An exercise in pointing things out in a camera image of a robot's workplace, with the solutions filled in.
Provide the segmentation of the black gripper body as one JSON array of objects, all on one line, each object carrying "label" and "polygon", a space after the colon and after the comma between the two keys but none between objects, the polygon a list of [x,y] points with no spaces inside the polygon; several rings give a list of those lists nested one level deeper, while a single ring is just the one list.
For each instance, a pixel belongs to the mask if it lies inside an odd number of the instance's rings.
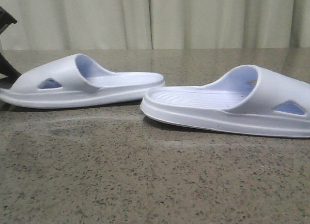
[{"label": "black gripper body", "polygon": [[[16,24],[17,20],[4,8],[0,7],[0,33],[2,34],[11,24]],[[7,76],[10,82],[15,82],[21,73],[18,72],[3,56],[0,54],[0,73]]]}]

